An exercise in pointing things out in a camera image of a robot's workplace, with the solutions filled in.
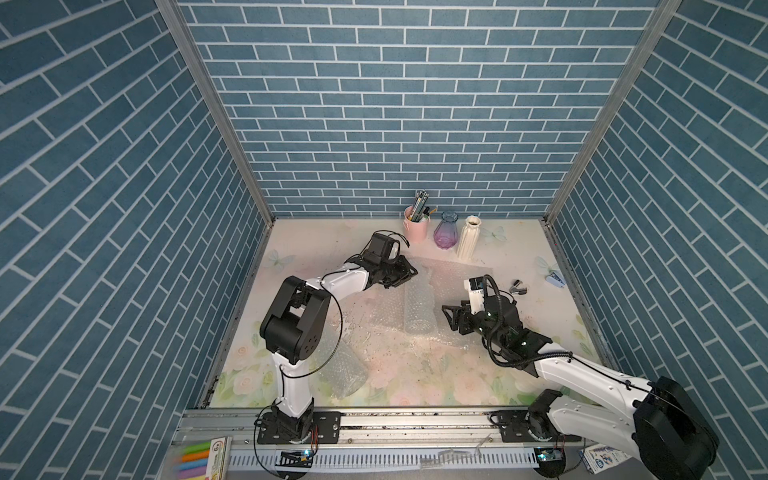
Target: white robotic arm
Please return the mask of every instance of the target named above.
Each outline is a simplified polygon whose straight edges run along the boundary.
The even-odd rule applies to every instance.
[[[345,296],[365,290],[369,276],[368,270],[357,263],[344,263],[333,273],[307,280],[306,285],[315,290],[325,290],[336,301],[340,301]],[[302,313],[303,309],[302,306],[297,312]],[[277,383],[277,408],[290,417],[300,418],[312,404],[308,379],[309,360],[299,360],[292,364],[278,352],[272,354],[272,360],[277,369],[277,378],[281,379]]]
[[[384,288],[398,286],[418,274],[400,254],[400,242],[392,234],[399,235],[375,232],[363,252],[347,259],[339,269],[310,280],[290,276],[277,291],[261,323],[260,335],[272,352],[280,380],[273,414],[281,438],[301,442],[309,433],[314,401],[308,377],[325,363],[310,372],[307,359],[323,334],[330,300],[334,299],[341,310],[339,301],[352,293],[377,283]]]
[[[490,276],[469,279],[465,285],[470,301],[442,306],[454,331],[480,333],[495,365],[559,383],[600,405],[545,390],[528,408],[535,438],[589,438],[640,459],[661,480],[697,480],[714,462],[717,436],[678,383],[617,372],[525,328],[517,302],[502,296]]]

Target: white cable tray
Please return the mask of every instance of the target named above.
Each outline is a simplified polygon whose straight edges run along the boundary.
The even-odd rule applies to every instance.
[[[274,470],[281,450],[262,450],[259,459]],[[343,449],[320,447],[311,471],[316,473],[398,472],[422,468],[536,468],[532,447],[498,447],[493,449]],[[229,470],[245,472],[261,470],[253,451],[234,450]],[[305,472],[306,468],[280,467],[285,472]]]

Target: wire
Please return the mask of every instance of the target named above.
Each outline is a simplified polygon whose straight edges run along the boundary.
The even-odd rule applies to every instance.
[[[331,361],[331,359],[333,358],[333,356],[336,354],[336,351],[339,349],[339,344],[341,343],[341,335],[344,333],[344,313],[343,313],[343,312],[342,312],[342,310],[341,310],[341,305],[339,304],[339,301],[336,299],[336,296],[335,296],[335,295],[333,295],[333,293],[331,293],[331,292],[330,292],[330,291],[329,291],[329,290],[326,288],[326,286],[325,286],[325,285],[323,285],[323,280],[325,280],[327,276],[329,276],[329,275],[333,275],[334,273],[344,273],[344,272],[347,272],[347,271],[352,271],[352,270],[360,270],[360,268],[362,268],[362,267],[359,267],[359,268],[354,268],[354,269],[351,269],[351,270],[337,270],[336,272],[330,272],[330,273],[326,273],[326,274],[325,274],[325,275],[323,275],[323,277],[320,279],[320,288],[322,288],[322,289],[323,289],[323,290],[325,290],[326,292],[330,293],[330,296],[333,298],[333,301],[334,301],[334,302],[336,302],[336,306],[337,306],[337,307],[339,307],[339,338],[338,338],[338,340],[336,341],[336,346],[334,346],[334,347],[333,347],[333,351],[332,351],[332,352],[331,352],[331,354],[328,356],[328,358],[326,359],[326,361],[325,361],[325,362],[323,362],[323,364],[322,364],[321,366],[319,366],[319,367],[317,367],[316,369],[314,369],[312,372],[309,372],[309,373],[304,373],[303,375],[291,376],[291,375],[287,375],[286,373],[283,373],[283,366],[280,366],[280,375],[281,375],[282,377],[284,377],[284,378],[283,378],[283,395],[285,395],[285,379],[303,379],[304,377],[310,376],[310,375],[312,375],[312,374],[314,374],[314,373],[318,373],[318,372],[320,371],[320,369],[322,369],[324,366],[328,365],[328,362],[330,362],[330,361]]]
[[[647,390],[647,389],[641,388],[641,387],[639,387],[639,386],[636,386],[635,384],[633,384],[633,383],[632,383],[632,382],[630,382],[629,380],[624,380],[624,381],[622,382],[621,380],[617,379],[616,377],[614,377],[614,376],[611,376],[611,375],[608,375],[606,372],[603,372],[603,371],[602,371],[602,370],[600,370],[600,369],[596,369],[596,368],[594,368],[592,365],[590,365],[589,363],[587,363],[587,362],[585,362],[585,361],[583,361],[583,360],[579,359],[578,357],[573,357],[573,360],[576,360],[576,361],[577,361],[577,362],[579,362],[581,365],[584,365],[584,366],[586,366],[587,368],[594,370],[595,372],[597,372],[597,373],[601,374],[601,375],[602,375],[602,376],[604,376],[604,377],[607,377],[607,378],[609,378],[609,379],[611,379],[611,380],[613,380],[613,381],[615,381],[615,382],[618,382],[618,383],[620,383],[621,385],[624,385],[624,386],[626,386],[626,387],[627,387],[627,390],[629,390],[629,389],[640,390],[641,392],[645,392],[645,393],[647,393],[648,395],[652,395],[652,396],[656,397],[656,398],[657,398],[657,399],[659,399],[660,401],[662,401],[662,402],[666,403],[667,405],[669,405],[669,406],[670,406],[670,407],[672,407],[673,409],[676,409],[678,412],[680,412],[680,413],[682,413],[683,415],[685,415],[685,416],[686,416],[686,417],[687,417],[687,418],[688,418],[688,419],[691,421],[691,423],[693,423],[695,426],[699,427],[699,429],[703,430],[703,432],[704,432],[705,434],[707,434],[707,437],[709,437],[709,439],[710,439],[710,442],[712,442],[712,443],[713,443],[713,445],[717,445],[717,444],[718,444],[718,442],[719,442],[719,441],[717,440],[717,437],[716,437],[716,436],[714,436],[714,434],[713,434],[713,433],[711,433],[709,429],[707,429],[707,428],[705,428],[703,425],[701,425],[701,424],[700,424],[700,423],[699,423],[699,422],[698,422],[696,419],[694,419],[694,418],[693,418],[693,417],[690,415],[690,413],[686,412],[685,410],[683,410],[683,409],[682,409],[682,408],[680,408],[679,406],[675,405],[674,403],[670,402],[669,400],[667,400],[667,399],[664,399],[664,398],[661,398],[659,395],[657,395],[657,394],[653,393],[653,392],[652,392],[652,391],[650,391],[650,390]]]
[[[362,257],[363,252],[365,252],[366,249],[368,248],[368,245],[371,244],[371,240],[373,240],[373,235],[375,235],[377,233],[388,233],[387,237],[391,237],[392,235],[397,235],[398,237],[402,238],[402,241],[404,241],[406,243],[406,247],[408,247],[408,248],[411,247],[411,243],[408,241],[407,238],[405,238],[405,236],[402,235],[402,233],[397,233],[397,232],[395,232],[393,230],[377,230],[377,231],[375,231],[375,232],[373,232],[371,234],[370,240],[368,240],[368,243],[366,243],[366,245],[362,248],[362,250],[360,250],[360,253],[355,253],[350,258],[344,260],[344,263],[348,263],[348,262],[350,262],[352,260],[357,260],[360,257]]]
[[[273,404],[275,406],[278,406],[280,403],[283,403],[283,400],[280,400],[278,403],[274,403],[273,402]],[[281,476],[280,474],[277,473],[277,470],[275,470],[274,472],[269,470],[261,462],[261,458],[259,458],[259,454],[256,452],[256,430],[261,428],[261,414],[264,413],[264,410],[268,409],[271,406],[272,405],[268,405],[268,406],[262,408],[261,411],[259,412],[259,414],[256,415],[256,421],[253,422],[253,454],[256,456],[256,461],[259,462],[259,466],[261,466],[261,468],[263,468],[266,473],[272,475],[273,477],[277,477],[277,478],[281,478],[282,480],[286,480],[286,478],[288,478],[288,474],[287,473],[286,473],[286,476],[283,477],[283,476]]]
[[[583,438],[583,440],[584,440],[584,444],[581,446],[581,450],[584,450],[584,449],[586,449],[586,448],[587,448],[587,439],[586,439],[586,438]],[[563,447],[565,447],[565,435],[563,435]],[[560,475],[565,475],[566,473],[571,473],[571,472],[573,472],[573,471],[574,471],[576,468],[578,468],[578,467],[579,467],[579,465],[581,465],[582,463],[584,463],[584,456],[583,456],[583,455],[579,455],[578,457],[579,457],[579,458],[578,458],[578,463],[577,463],[576,465],[574,465],[574,466],[570,467],[568,470],[565,470],[565,471],[563,471],[563,472],[562,472]]]

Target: floral tablecloth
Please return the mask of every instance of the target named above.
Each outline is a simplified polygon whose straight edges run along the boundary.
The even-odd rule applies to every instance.
[[[279,378],[264,340],[259,337],[259,326],[283,279],[290,275],[312,278],[337,268],[362,249],[374,230],[380,229],[402,231],[402,222],[276,222],[211,407],[261,407],[274,400]],[[468,263],[492,271],[501,288],[509,288],[513,279],[527,285],[528,294],[518,298],[524,325],[598,361],[568,289],[544,280],[556,266],[538,221],[484,220],[482,233]],[[403,253],[408,258],[458,262],[454,251],[440,250],[431,239],[430,235],[425,242],[404,248]],[[449,332],[455,338],[435,339],[382,326],[376,321],[377,315],[382,299],[392,295],[393,290],[383,291],[376,286],[342,300],[342,347],[353,359],[354,368],[367,371],[367,379],[354,393],[340,397],[338,380],[322,375],[321,370],[310,377],[317,406],[527,405],[543,389],[560,388],[517,369],[494,366],[476,335],[461,337]],[[460,300],[455,299],[454,304],[458,305]],[[332,303],[322,340],[331,347],[338,336],[338,319]],[[325,359],[319,358],[321,350],[318,348],[311,362]]]

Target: colored chalk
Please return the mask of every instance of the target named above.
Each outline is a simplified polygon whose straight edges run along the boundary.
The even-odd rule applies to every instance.
[[[205,465],[208,465],[208,459],[201,458],[200,460],[180,464],[179,470],[189,470],[190,468],[204,467]]]
[[[194,462],[195,460],[200,460],[201,458],[208,458],[208,453],[209,453],[208,450],[206,450],[205,452],[188,453],[185,456],[181,457],[181,463]]]
[[[205,476],[205,467],[190,468],[189,470],[180,470],[176,474],[176,478],[184,480],[186,478],[195,478],[200,475]]]
[[[204,452],[205,450],[208,450],[208,449],[210,449],[210,442],[198,443],[196,445],[190,445],[188,447],[184,447],[184,450],[181,451],[181,454],[188,455],[190,453]]]

